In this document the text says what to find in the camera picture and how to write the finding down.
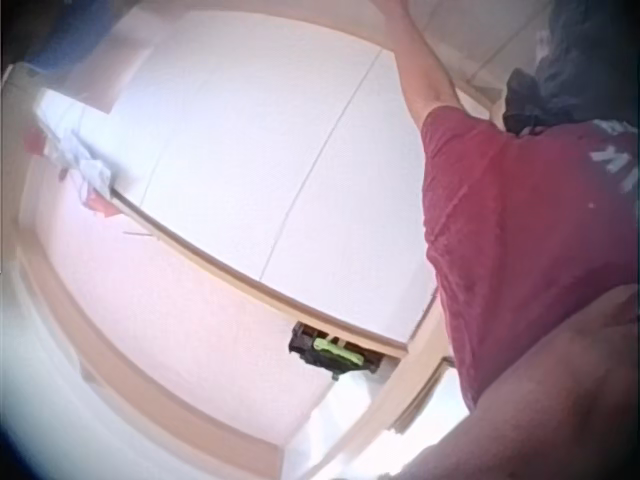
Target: t-shirt sleeve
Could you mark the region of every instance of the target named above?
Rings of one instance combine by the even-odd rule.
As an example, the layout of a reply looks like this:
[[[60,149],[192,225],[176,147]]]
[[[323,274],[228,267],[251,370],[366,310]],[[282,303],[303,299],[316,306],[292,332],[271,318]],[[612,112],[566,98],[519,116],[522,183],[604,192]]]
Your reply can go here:
[[[469,186],[482,175],[514,137],[488,120],[464,110],[442,106],[433,110],[422,126],[425,152],[423,206],[426,240],[438,234]]]

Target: skin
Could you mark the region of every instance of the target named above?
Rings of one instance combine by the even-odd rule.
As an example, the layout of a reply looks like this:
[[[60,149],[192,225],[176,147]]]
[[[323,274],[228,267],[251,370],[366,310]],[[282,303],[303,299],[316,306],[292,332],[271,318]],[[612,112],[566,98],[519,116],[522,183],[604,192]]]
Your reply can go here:
[[[411,19],[384,15],[418,128],[441,105],[462,108],[453,81]],[[477,408],[400,479],[621,477],[638,447],[638,288],[621,286],[567,319],[507,370]]]

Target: hand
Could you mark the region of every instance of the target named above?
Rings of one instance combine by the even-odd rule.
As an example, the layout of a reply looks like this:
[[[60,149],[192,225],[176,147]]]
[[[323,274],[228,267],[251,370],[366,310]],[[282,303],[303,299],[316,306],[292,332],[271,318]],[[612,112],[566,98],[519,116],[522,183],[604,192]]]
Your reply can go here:
[[[371,0],[385,17],[396,13],[409,12],[409,0]]]

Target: green object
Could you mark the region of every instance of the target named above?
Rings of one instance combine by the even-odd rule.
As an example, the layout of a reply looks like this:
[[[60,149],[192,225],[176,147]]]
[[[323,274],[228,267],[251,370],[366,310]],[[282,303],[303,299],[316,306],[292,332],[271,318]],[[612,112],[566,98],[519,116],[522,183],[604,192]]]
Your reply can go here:
[[[313,341],[313,348],[318,352],[329,352],[337,357],[342,357],[359,367],[364,365],[364,357],[359,353],[350,352],[346,348],[339,347],[335,343],[328,342],[324,338],[316,338]]]

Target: red t-shirt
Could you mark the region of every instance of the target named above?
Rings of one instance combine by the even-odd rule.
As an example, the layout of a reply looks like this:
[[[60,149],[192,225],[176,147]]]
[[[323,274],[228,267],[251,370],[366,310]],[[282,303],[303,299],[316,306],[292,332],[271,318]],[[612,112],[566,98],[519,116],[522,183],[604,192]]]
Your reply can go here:
[[[425,120],[423,206],[467,404],[601,294],[638,281],[638,136],[626,124],[516,137],[453,107]]]

